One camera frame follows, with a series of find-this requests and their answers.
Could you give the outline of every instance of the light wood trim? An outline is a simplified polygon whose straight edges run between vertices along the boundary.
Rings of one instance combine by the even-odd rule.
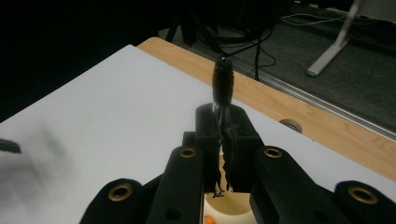
[[[212,61],[158,37],[152,37],[138,47],[211,85]],[[236,72],[233,97],[272,119],[298,121],[305,136],[396,181],[395,141]]]

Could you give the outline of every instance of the white tabletop surface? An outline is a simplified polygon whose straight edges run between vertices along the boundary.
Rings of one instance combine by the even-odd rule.
[[[59,90],[0,123],[0,223],[79,223],[108,182],[160,175],[211,87],[126,46]],[[319,185],[358,180],[396,201],[396,183],[236,100],[265,145],[286,149]]]

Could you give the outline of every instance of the cream-colored container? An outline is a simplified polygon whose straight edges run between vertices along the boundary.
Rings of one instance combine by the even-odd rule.
[[[224,159],[220,156],[221,187],[226,181],[222,166]],[[249,193],[224,192],[224,197],[213,198],[213,193],[206,194],[204,199],[204,216],[212,216],[216,224],[257,224],[249,204]]]

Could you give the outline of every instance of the desk leg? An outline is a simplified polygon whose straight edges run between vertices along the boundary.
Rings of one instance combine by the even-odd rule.
[[[319,73],[326,67],[326,65],[347,44],[347,32],[349,31],[352,22],[355,20],[356,15],[358,15],[362,2],[363,0],[355,0],[353,2],[335,42],[306,71],[310,77],[317,77]]]

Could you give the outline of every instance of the orange ball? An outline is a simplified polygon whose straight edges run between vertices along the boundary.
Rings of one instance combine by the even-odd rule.
[[[212,216],[204,216],[205,224],[216,224],[216,220]]]

